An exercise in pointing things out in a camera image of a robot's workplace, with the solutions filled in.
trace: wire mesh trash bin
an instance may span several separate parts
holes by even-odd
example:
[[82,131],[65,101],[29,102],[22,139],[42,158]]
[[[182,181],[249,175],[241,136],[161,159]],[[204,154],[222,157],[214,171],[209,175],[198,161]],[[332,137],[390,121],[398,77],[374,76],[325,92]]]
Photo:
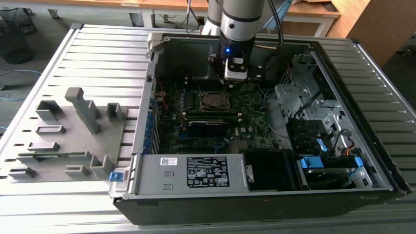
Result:
[[0,17],[6,25],[17,30],[24,35],[36,31],[36,27],[30,18],[32,10],[26,8],[14,8],[9,10],[0,10]]
[[5,21],[0,21],[0,57],[10,64],[24,63],[33,57],[22,33]]

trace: black cable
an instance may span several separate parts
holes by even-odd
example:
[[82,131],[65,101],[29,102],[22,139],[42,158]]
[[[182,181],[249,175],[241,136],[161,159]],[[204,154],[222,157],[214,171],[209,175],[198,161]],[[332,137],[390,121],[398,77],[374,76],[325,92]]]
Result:
[[278,48],[284,44],[284,33],[282,33],[282,28],[281,28],[281,22],[280,22],[278,15],[276,13],[276,7],[274,7],[273,0],[268,0],[268,5],[269,5],[270,10],[272,10],[272,14],[273,14],[274,22],[276,22],[276,27],[277,27],[277,34],[278,34],[278,45],[277,45],[277,48]]
[[338,131],[336,140],[334,140],[333,145],[332,145],[332,156],[336,155],[336,147],[337,147],[338,138],[340,138],[340,135],[341,135],[344,132],[349,132],[349,130],[345,129],[345,128],[342,128],[342,129]]
[[305,103],[305,105],[302,105],[298,110],[296,111],[293,118],[296,118],[296,116],[301,113],[302,110],[305,110],[308,107],[312,106],[313,101],[317,99],[318,95],[321,94],[320,91],[316,92],[316,94],[310,97],[310,99],[308,100],[308,102]]
[[[270,60],[273,57],[277,57],[276,58],[276,62],[272,62],[270,63]],[[265,76],[266,76],[266,72],[272,69],[272,67],[277,64],[278,60],[280,60],[280,57],[281,57],[281,52],[280,50],[276,50],[274,53],[269,54],[262,62],[262,70],[261,70],[261,79],[265,79]]]
[[[190,5],[189,5],[189,12],[192,13],[192,15],[193,15],[193,18],[194,18],[194,20],[196,20],[196,22],[197,22],[197,25],[200,26],[200,22],[197,21],[197,18],[196,18],[196,15],[194,15],[194,13],[193,13],[193,10],[192,10],[192,7],[190,7]],[[193,29],[190,32],[188,31],[188,25],[189,25],[189,12],[188,12],[188,14],[186,14],[186,18],[185,18],[185,20],[186,20],[186,26],[185,26],[185,31],[186,31],[186,33],[188,34],[190,34],[196,29],[198,29],[198,27],[196,28],[196,29]]]
[[[164,18],[164,15],[161,15],[161,14],[158,14],[158,15],[160,15],[160,17]],[[176,16],[172,16],[172,17],[166,16],[166,18],[168,18],[168,19],[173,19],[173,18],[176,18]]]
[[177,27],[182,26],[182,24],[184,24],[185,21],[186,21],[186,17],[184,18],[182,22],[181,22],[178,25],[174,24],[174,27],[177,28]]

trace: motherboard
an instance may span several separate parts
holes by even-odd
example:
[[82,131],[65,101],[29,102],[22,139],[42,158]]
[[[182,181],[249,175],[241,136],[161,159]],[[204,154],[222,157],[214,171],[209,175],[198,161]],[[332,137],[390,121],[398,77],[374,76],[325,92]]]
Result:
[[226,154],[272,148],[265,92],[254,82],[230,87],[190,74],[157,80],[158,153]]

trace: blue cable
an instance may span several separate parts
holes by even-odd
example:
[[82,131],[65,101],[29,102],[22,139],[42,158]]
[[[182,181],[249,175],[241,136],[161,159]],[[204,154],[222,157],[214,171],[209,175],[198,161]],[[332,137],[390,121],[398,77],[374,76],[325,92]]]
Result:
[[37,72],[37,71],[33,71],[33,70],[14,70],[14,71],[8,71],[5,70],[6,72],[1,73],[0,76],[5,75],[5,74],[9,74],[12,72],[32,72],[32,73],[36,73],[38,75],[41,75],[41,72]]
[[[0,68],[0,70],[6,71],[6,72],[0,74],[0,77],[4,76],[5,74],[13,73],[13,72],[32,72],[32,73],[36,73],[36,74],[41,75],[41,72],[37,72],[37,71],[33,71],[33,70],[14,70],[14,71],[9,71],[9,70],[5,70],[2,68]],[[22,100],[25,100],[25,98],[12,99],[12,98],[5,98],[5,97],[0,97],[0,99],[5,100],[5,101],[22,101]]]
[[5,101],[22,101],[22,100],[25,100],[25,98],[12,99],[12,98],[5,98],[5,97],[0,97],[0,99],[5,100]]

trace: warning sticker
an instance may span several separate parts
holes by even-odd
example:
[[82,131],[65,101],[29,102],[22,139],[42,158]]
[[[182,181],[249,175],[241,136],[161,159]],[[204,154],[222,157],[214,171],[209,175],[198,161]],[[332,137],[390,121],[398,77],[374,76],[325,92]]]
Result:
[[225,157],[188,157],[186,170],[189,188],[229,187]]
[[177,165],[177,158],[176,157],[160,158],[160,165],[161,166],[176,166]]

